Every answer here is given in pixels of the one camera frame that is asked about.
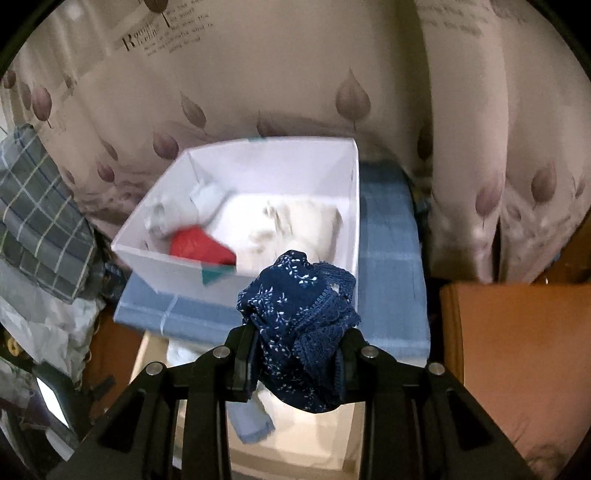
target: navy blue floral fabric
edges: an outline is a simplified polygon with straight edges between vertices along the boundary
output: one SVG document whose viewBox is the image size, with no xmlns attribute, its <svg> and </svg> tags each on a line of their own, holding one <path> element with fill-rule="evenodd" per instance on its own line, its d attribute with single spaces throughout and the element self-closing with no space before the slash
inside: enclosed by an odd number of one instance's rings
<svg viewBox="0 0 591 480">
<path fill-rule="evenodd" d="M 288 405 L 312 413 L 340 405 L 339 343 L 361 321 L 354 289 L 351 273 L 291 250 L 238 296 L 244 323 L 260 332 L 261 381 Z"/>
</svg>

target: red cloth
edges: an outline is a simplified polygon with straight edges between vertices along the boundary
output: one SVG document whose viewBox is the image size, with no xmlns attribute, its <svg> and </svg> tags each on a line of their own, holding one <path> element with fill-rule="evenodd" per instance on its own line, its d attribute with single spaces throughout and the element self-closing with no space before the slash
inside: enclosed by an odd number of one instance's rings
<svg viewBox="0 0 591 480">
<path fill-rule="evenodd" d="M 170 255 L 215 265 L 236 265 L 236 254 L 198 226 L 175 233 L 170 243 Z"/>
</svg>

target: white storage box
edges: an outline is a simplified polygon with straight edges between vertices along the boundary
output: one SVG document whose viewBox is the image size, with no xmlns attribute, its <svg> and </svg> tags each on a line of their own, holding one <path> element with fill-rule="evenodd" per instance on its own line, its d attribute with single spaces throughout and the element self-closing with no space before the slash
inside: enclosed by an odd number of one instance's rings
<svg viewBox="0 0 591 480">
<path fill-rule="evenodd" d="M 216 266 L 171 257 L 170 240 L 158 239 L 146 230 L 147 205 L 151 199 L 162 192 L 172 198 L 187 196 L 203 173 L 240 195 L 236 198 L 261 210 L 267 201 L 279 202 L 285 195 L 291 199 L 311 197 L 336 205 L 342 221 L 332 263 L 357 276 L 359 157 L 354 140 L 310 137 L 236 140 L 185 150 L 113 240 L 113 251 L 154 290 L 234 307 L 238 293 L 254 279 L 233 273 L 204 284 L 202 270 L 215 271 Z M 235 250 L 247 241 L 248 222 L 248 216 L 234 217 L 231 225 L 228 222 L 222 225 L 223 219 L 216 218 L 205 231 Z"/>
</svg>

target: white cloth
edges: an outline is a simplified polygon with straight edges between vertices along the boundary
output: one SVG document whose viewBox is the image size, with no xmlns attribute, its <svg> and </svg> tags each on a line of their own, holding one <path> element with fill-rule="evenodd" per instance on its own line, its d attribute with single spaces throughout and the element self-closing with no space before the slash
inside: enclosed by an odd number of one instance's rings
<svg viewBox="0 0 591 480">
<path fill-rule="evenodd" d="M 333 205 L 314 200 L 291 200 L 268 205 L 265 214 L 273 220 L 271 229 L 254 230 L 255 247 L 236 252 L 236 271 L 258 274 L 273 265 L 288 250 L 304 252 L 308 261 L 330 261 L 339 211 Z"/>
<path fill-rule="evenodd" d="M 206 226 L 229 195 L 213 181 L 198 183 L 188 196 L 181 198 L 163 194 L 148 205 L 146 229 L 165 238 L 184 228 Z"/>
</svg>

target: curtain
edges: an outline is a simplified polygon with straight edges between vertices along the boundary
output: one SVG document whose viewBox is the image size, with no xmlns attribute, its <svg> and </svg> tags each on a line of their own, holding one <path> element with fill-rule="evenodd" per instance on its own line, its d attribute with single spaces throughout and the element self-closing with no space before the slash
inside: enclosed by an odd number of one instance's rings
<svg viewBox="0 0 591 480">
<path fill-rule="evenodd" d="M 107 236 L 183 149 L 260 135 L 401 165 L 439 277 L 529 282 L 591 205 L 589 80 L 525 0 L 66 0 L 2 84 Z"/>
</svg>

